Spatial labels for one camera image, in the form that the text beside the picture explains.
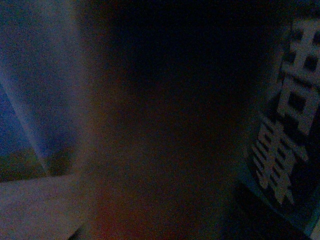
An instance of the dark background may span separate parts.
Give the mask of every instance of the dark background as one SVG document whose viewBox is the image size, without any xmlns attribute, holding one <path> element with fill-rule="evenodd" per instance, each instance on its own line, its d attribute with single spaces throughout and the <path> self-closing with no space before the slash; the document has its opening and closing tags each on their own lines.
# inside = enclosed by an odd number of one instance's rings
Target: dark background
<svg viewBox="0 0 320 240">
<path fill-rule="evenodd" d="M 215 239 L 289 3 L 87 3 L 103 236 Z"/>
</svg>

